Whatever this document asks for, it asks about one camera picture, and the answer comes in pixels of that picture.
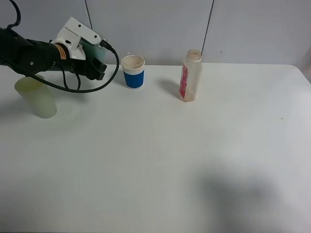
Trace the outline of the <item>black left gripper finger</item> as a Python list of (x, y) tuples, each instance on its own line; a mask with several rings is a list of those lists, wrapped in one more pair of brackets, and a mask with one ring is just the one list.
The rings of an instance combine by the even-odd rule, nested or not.
[(106, 68), (106, 64), (102, 63), (97, 58), (93, 58), (88, 64), (87, 78), (101, 81), (104, 78)]

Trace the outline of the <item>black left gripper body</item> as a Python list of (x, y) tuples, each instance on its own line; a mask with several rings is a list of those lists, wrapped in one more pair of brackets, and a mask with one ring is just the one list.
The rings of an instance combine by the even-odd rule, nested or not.
[(76, 60), (76, 59), (57, 59), (53, 57), (47, 57), (50, 63), (50, 71), (68, 71), (71, 73), (77, 73), (87, 77), (88, 79), (94, 79), (94, 66), (89, 60)]

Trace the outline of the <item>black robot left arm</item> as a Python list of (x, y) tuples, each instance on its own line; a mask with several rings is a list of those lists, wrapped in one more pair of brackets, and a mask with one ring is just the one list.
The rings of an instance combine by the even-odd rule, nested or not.
[(65, 45), (25, 39), (13, 30), (0, 30), (0, 64), (16, 73), (35, 75), (44, 71), (68, 71), (101, 81), (107, 65), (96, 58), (70, 58)]

